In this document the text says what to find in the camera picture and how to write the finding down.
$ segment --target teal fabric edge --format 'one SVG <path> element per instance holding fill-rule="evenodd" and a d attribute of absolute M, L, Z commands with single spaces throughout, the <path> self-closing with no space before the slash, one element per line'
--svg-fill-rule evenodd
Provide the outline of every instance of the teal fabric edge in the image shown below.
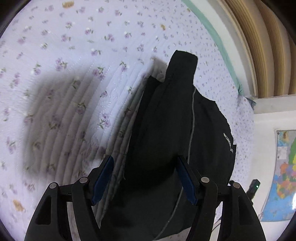
<path fill-rule="evenodd" d="M 226 67 L 230 73 L 230 76 L 234 82 L 235 87 L 237 88 L 237 91 L 239 95 L 244 95 L 244 90 L 242 88 L 242 84 L 239 82 L 237 75 L 234 71 L 234 68 L 232 66 L 232 63 L 229 59 L 228 53 L 222 43 L 222 40 L 212 24 L 208 21 L 208 19 L 204 16 L 204 14 L 190 1 L 190 0 L 182 0 L 183 3 L 186 4 L 186 6 L 198 17 L 200 22 L 205 26 L 211 37 L 213 38 L 214 42 L 218 46 L 218 49 L 222 55 L 222 58 L 226 64 Z"/>

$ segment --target bed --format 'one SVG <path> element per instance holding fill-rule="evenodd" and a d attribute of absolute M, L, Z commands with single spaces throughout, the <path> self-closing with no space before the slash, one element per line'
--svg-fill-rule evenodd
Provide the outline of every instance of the bed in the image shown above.
<path fill-rule="evenodd" d="M 24 240 L 48 184 L 73 183 L 111 154 L 115 171 L 94 207 L 100 223 L 122 178 L 147 76 L 162 80 L 175 50 L 198 57 L 194 85 L 230 125 L 232 179 L 246 190 L 253 110 L 185 3 L 31 0 L 11 21 L 0 38 L 0 219 L 16 241 Z M 70 205 L 69 219 L 78 240 Z M 183 233 L 173 240 L 185 240 Z"/>

